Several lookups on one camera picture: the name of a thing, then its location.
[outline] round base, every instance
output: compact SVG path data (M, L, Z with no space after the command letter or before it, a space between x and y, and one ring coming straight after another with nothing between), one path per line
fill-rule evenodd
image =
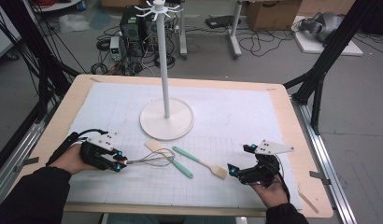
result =
M194 114L183 101L169 99L170 118L164 117L163 99L145 106L140 116L142 129L153 138L170 141L184 136L192 129Z

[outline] hand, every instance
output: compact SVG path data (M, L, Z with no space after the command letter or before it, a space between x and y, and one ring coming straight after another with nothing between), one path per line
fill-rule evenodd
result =
M80 148L81 144L74 144L50 166L66 170L72 175L84 170L97 170L97 168L90 166L81 160L79 154Z
M268 188L265 188L261 184L254 184L250 186L255 190L256 193L258 193L259 197L261 197L264 205L267 208L275 207L283 203L288 203L287 194L282 188L281 181L273 182Z

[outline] whisk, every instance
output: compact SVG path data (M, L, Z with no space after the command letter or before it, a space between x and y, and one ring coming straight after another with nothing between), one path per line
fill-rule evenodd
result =
M168 148L160 148L154 152L148 154L148 156L136 160L136 161L127 161L127 165L137 164L137 163L146 163L152 166L166 166L171 163L175 158L175 153Z

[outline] wooden spatula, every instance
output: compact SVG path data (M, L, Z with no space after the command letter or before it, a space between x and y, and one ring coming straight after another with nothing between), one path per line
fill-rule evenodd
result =
M172 147L172 149L174 149L175 152L177 152L177 153L179 153L179 154L181 154L181 155L183 155L189 159L197 161L197 162L203 164L204 166L208 167L211 170L212 174L217 175L218 177L220 177L222 179L226 178L227 170L221 168L220 166L210 165L210 164L206 163L205 161L201 161L200 159L194 157L192 154L183 150L180 147Z

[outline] person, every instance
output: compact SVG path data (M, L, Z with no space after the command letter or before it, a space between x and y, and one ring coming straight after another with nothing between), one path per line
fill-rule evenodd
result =
M71 176L97 170L81 160L80 147L74 144L50 166L23 176L0 204L0 223L61 223ZM288 202L280 183L267 189L251 186L268 208L267 223L308 223Z

